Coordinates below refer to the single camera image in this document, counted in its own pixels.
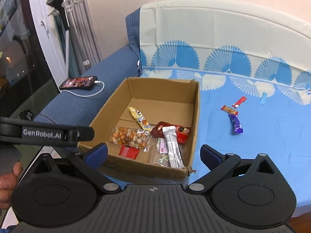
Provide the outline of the person's left hand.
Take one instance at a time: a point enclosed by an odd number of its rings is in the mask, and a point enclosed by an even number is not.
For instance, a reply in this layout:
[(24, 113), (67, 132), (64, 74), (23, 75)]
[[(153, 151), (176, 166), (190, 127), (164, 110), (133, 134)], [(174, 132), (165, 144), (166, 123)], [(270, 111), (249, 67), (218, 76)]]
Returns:
[(1, 175), (0, 181), (0, 209), (8, 209), (11, 205), (11, 197), (18, 185), (19, 176), (23, 171), (23, 165), (18, 161), (13, 172), (6, 175)]

